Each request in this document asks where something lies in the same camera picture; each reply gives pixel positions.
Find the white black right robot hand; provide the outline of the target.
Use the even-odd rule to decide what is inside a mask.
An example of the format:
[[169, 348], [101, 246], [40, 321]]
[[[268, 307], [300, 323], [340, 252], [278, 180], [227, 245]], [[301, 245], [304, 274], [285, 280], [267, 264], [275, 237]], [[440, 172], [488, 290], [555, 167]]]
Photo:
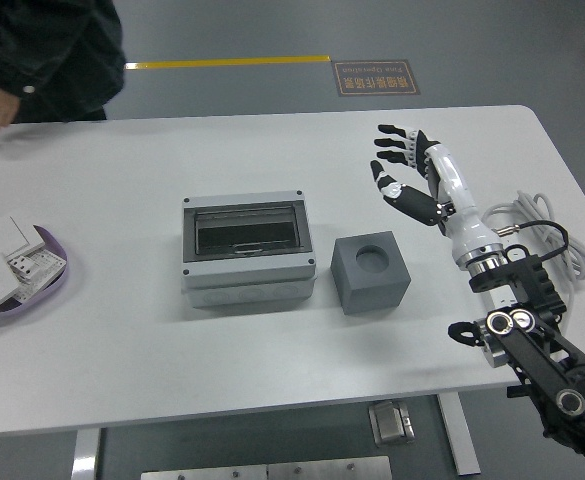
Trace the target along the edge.
[[[503, 265], [503, 244], [480, 219], [449, 149], [418, 129], [381, 124], [378, 130], [385, 136], [374, 141], [381, 150], [370, 166], [384, 201], [424, 225], [438, 227], [452, 241], [452, 258], [460, 269], [476, 274]], [[392, 178], [384, 170], [383, 160], [415, 169], [427, 181], [430, 193]]]

